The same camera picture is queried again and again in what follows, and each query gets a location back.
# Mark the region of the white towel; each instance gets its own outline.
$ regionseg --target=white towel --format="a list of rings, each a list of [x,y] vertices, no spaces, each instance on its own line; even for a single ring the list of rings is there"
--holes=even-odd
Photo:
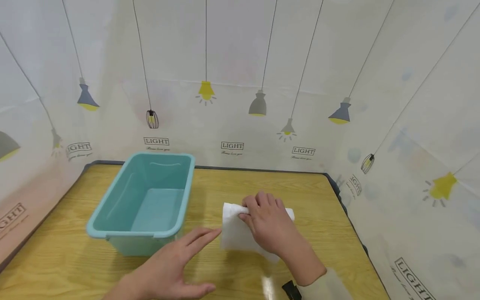
[[[278,256],[263,250],[255,242],[247,224],[239,219],[238,215],[240,213],[248,214],[248,208],[237,204],[223,203],[222,241],[220,242],[220,247],[226,250],[255,251],[269,261],[277,263],[279,260]],[[292,209],[287,208],[287,213],[292,220],[295,220]]]

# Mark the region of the teal plastic basin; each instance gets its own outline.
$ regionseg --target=teal plastic basin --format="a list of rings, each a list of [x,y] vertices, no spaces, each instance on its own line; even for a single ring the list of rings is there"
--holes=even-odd
[[[125,256],[152,255],[182,236],[195,158],[136,153],[122,166],[87,223]]]

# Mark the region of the lamp cord line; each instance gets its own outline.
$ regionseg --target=lamp cord line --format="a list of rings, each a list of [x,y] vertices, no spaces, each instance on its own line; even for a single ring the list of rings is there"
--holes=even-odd
[[[135,22],[137,24],[138,42],[140,43],[140,55],[142,56],[142,66],[144,68],[145,87],[147,88],[148,105],[150,107],[150,110],[152,110],[152,103],[150,102],[150,93],[148,91],[147,74],[145,72],[145,61],[144,61],[144,52],[142,49],[142,39],[140,38],[140,27],[138,26],[137,11],[135,10],[135,0],[132,0],[132,5],[133,5],[133,14],[135,15]]]
[[[365,66],[365,64],[367,63],[367,60],[368,60],[368,57],[370,56],[370,53],[372,52],[372,49],[373,49],[373,46],[375,46],[375,42],[377,41],[378,39],[378,36],[380,35],[380,32],[385,24],[385,21],[387,20],[387,17],[388,17],[388,14],[390,13],[390,10],[392,9],[392,6],[393,6],[393,3],[395,2],[395,0],[392,1],[392,4],[390,4],[390,8],[388,9],[387,11],[387,14],[385,15],[385,19],[382,23],[382,26],[380,26],[380,29],[378,30],[378,33],[377,33],[377,36],[375,37],[375,40],[373,40],[373,43],[372,43],[372,47],[370,48],[370,51],[368,51],[368,54],[367,54],[367,57],[365,58],[365,61],[363,62],[363,65],[361,66],[360,68],[360,72],[359,74],[357,75],[357,78],[355,79],[355,82],[353,83],[353,86],[352,86],[352,89],[350,90],[350,94],[348,95],[348,97],[350,98],[350,96],[352,96],[352,92],[353,92],[353,89],[355,88],[355,85],[357,84],[357,81],[358,79],[360,78],[360,74],[361,72],[363,71],[363,67]]]
[[[78,56],[77,44],[75,44],[75,39],[73,38],[72,25],[70,25],[70,19],[68,18],[67,8],[65,7],[65,0],[61,0],[63,4],[63,10],[65,11],[65,17],[67,17],[68,28],[70,29],[70,35],[72,36],[73,48],[75,48],[75,55],[77,56],[78,69],[80,70],[80,77],[84,77],[82,72],[82,67],[80,66],[80,57]]]
[[[420,86],[417,88],[417,90],[415,91],[415,93],[413,94],[413,96],[410,98],[410,100],[407,102],[407,104],[403,107],[402,111],[400,112],[400,114],[398,115],[398,117],[395,119],[395,121],[393,122],[392,126],[390,127],[390,129],[388,130],[387,134],[385,135],[384,139],[382,140],[382,142],[380,143],[380,145],[378,146],[377,150],[375,150],[375,152],[373,153],[373,155],[377,154],[377,151],[380,149],[380,147],[382,147],[382,145],[384,144],[385,140],[387,139],[387,136],[390,134],[390,132],[392,131],[393,127],[395,126],[395,124],[397,123],[398,119],[400,119],[400,116],[403,114],[403,112],[405,111],[405,109],[407,108],[407,106],[410,104],[410,102],[412,101],[412,99],[415,97],[415,95],[418,93],[418,91],[420,90],[420,88],[423,86],[423,84],[425,83],[425,81],[427,81],[428,77],[430,76],[430,74],[433,72],[433,70],[435,70],[435,68],[437,67],[438,63],[442,60],[443,56],[445,55],[445,53],[448,51],[448,49],[450,48],[450,46],[453,44],[453,42],[455,41],[456,37],[460,34],[460,32],[462,31],[462,29],[465,27],[465,25],[468,23],[468,21],[470,20],[470,18],[472,17],[473,13],[477,10],[477,8],[480,6],[480,3],[477,4],[477,7],[475,7],[475,9],[472,11],[472,13],[470,14],[470,16],[468,16],[467,20],[465,21],[465,23],[463,23],[462,27],[460,28],[460,30],[456,33],[455,37],[452,39],[452,41],[450,42],[450,44],[448,44],[447,48],[445,49],[445,51],[442,53],[442,55],[440,56],[440,58],[437,60],[437,62],[435,63],[435,65],[433,66],[433,68],[430,70],[430,72],[428,72],[427,76],[425,77],[425,79],[423,79],[422,83],[420,84]]]
[[[207,0],[205,0],[205,81],[207,81]]]
[[[478,151],[474,156],[472,156],[471,159],[469,159],[463,166],[461,166],[457,171],[455,171],[455,173],[453,173],[453,175],[456,175],[458,172],[460,172],[466,165],[468,165],[472,160],[474,160],[475,158],[477,158],[477,156],[480,154],[480,151]]]
[[[312,48],[313,38],[315,37],[315,31],[317,30],[318,19],[320,18],[320,12],[322,11],[323,4],[324,2],[322,1],[322,3],[320,4],[320,9],[318,10],[317,22],[315,23],[315,28],[313,29],[312,40],[310,41],[310,47],[308,48],[307,58],[305,59],[305,65],[303,66],[303,71],[301,73],[299,88],[297,90],[297,95],[295,96],[295,102],[293,102],[293,109],[292,109],[292,114],[290,115],[290,119],[293,118],[293,111],[295,110],[295,105],[297,104],[297,99],[299,97],[301,81],[303,80],[303,75],[305,74],[305,68],[307,67],[308,56],[310,55],[310,49]]]
[[[275,0],[275,8],[273,9],[272,27],[270,28],[270,37],[268,38],[267,57],[265,58],[264,76],[262,78],[262,88],[261,88],[262,90],[264,89],[265,73],[267,71],[268,52],[270,51],[270,41],[272,40],[273,22],[275,21],[275,12],[276,12],[277,2],[278,0]]]
[[[45,104],[43,103],[42,98],[40,97],[40,94],[38,93],[38,91],[37,91],[37,90],[35,89],[35,87],[33,86],[32,82],[30,81],[30,78],[28,78],[28,76],[27,76],[27,74],[25,73],[25,71],[23,70],[22,66],[19,64],[17,58],[13,55],[12,50],[11,50],[10,47],[8,46],[7,41],[5,40],[5,38],[3,37],[3,35],[1,34],[1,32],[0,32],[0,37],[1,37],[1,39],[3,40],[3,43],[5,44],[5,46],[7,47],[8,52],[10,52],[10,55],[12,56],[13,60],[14,60],[15,63],[17,64],[18,68],[20,69],[20,71],[22,72],[22,74],[25,76],[25,78],[27,79],[28,83],[29,83],[30,86],[32,87],[33,91],[35,92],[36,96],[38,97],[38,100],[40,101],[40,104],[43,106],[43,109],[44,109],[45,113],[47,114],[47,118],[48,118],[48,121],[50,122],[50,126],[52,127],[53,130],[55,130],[55,126],[53,126],[52,118],[50,117],[50,114],[48,113],[47,107],[45,107]]]

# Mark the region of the sleeve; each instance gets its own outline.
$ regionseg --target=sleeve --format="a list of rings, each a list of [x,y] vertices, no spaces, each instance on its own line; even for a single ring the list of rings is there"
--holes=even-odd
[[[328,268],[325,275],[309,286],[297,288],[302,300],[353,300],[335,271]]]

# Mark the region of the wooden table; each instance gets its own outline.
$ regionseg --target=wooden table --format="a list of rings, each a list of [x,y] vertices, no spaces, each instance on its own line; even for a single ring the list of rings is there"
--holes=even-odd
[[[144,257],[122,257],[85,225],[120,166],[91,167],[0,274],[0,299],[98,300]],[[367,255],[323,175],[195,169],[185,230],[222,225],[223,202],[240,203],[258,190],[293,208],[295,223],[325,265],[334,268],[356,300],[388,299]],[[283,264],[249,252],[227,252],[213,241],[187,265],[191,281],[217,290],[206,299],[288,299]]]

